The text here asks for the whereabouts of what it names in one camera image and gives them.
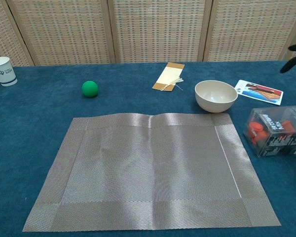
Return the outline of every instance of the paper cup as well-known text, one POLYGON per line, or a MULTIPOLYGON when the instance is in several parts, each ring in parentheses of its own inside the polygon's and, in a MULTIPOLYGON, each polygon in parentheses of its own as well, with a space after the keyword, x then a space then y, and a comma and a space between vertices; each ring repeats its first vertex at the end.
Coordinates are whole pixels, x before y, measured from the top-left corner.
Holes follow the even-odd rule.
POLYGON ((0 83, 3 86, 10 86, 17 83, 14 70, 8 57, 0 57, 0 83))

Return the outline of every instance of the gray woven placemat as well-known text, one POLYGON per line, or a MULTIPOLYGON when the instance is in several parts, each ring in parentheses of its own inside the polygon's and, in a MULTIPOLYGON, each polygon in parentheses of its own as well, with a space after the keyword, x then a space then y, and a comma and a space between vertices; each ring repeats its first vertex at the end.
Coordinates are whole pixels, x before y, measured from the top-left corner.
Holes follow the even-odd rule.
POLYGON ((227 114, 74 118, 23 231, 280 225, 227 114))

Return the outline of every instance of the clear plastic box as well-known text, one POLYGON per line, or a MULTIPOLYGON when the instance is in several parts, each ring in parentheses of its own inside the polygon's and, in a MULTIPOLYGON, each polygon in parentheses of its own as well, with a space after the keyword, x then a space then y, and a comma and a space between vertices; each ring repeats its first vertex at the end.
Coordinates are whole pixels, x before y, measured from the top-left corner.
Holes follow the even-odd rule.
POLYGON ((252 109, 244 135, 259 157, 296 155, 296 106, 252 109))

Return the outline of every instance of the green ball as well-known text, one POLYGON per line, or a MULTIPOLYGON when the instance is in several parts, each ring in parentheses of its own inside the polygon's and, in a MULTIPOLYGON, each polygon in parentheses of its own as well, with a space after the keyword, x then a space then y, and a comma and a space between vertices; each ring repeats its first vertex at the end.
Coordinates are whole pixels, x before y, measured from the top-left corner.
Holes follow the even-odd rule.
POLYGON ((99 92, 98 85, 94 81, 88 80, 82 85, 82 93, 86 97, 97 96, 98 92, 99 92))

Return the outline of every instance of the card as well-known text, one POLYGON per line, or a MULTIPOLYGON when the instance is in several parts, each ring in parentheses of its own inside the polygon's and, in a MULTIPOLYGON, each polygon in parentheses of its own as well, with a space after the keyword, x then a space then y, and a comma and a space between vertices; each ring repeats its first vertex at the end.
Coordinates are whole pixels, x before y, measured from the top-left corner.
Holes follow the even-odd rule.
POLYGON ((275 105, 280 105, 283 97, 283 92, 280 90, 258 85, 245 80, 239 80, 235 86, 235 89, 239 95, 265 101, 275 105))
POLYGON ((183 68, 184 64, 168 63, 152 88, 155 90, 172 91, 175 84, 169 84, 180 77, 183 68))

